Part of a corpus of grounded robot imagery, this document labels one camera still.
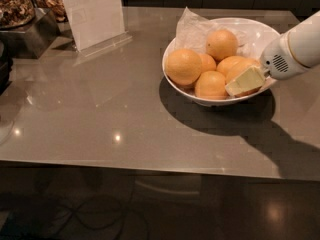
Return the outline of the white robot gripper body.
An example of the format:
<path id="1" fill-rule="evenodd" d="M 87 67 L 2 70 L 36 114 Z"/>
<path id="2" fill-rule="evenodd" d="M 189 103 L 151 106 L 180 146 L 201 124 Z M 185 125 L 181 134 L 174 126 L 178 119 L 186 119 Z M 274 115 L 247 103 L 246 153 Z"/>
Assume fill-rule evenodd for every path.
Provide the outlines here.
<path id="1" fill-rule="evenodd" d="M 273 79 L 286 80 L 306 73 L 308 68 L 296 60 L 289 43 L 289 33 L 274 39 L 263 50 L 260 62 Z"/>

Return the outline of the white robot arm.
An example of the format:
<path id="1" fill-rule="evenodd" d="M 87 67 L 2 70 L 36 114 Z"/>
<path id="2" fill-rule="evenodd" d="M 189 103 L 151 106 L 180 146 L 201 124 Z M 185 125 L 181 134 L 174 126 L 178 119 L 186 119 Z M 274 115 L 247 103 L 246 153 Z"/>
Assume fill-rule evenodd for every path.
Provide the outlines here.
<path id="1" fill-rule="evenodd" d="M 247 66 L 226 85 L 231 97 L 261 88 L 268 78 L 287 80 L 320 65 L 320 11 L 271 41 L 259 66 Z"/>

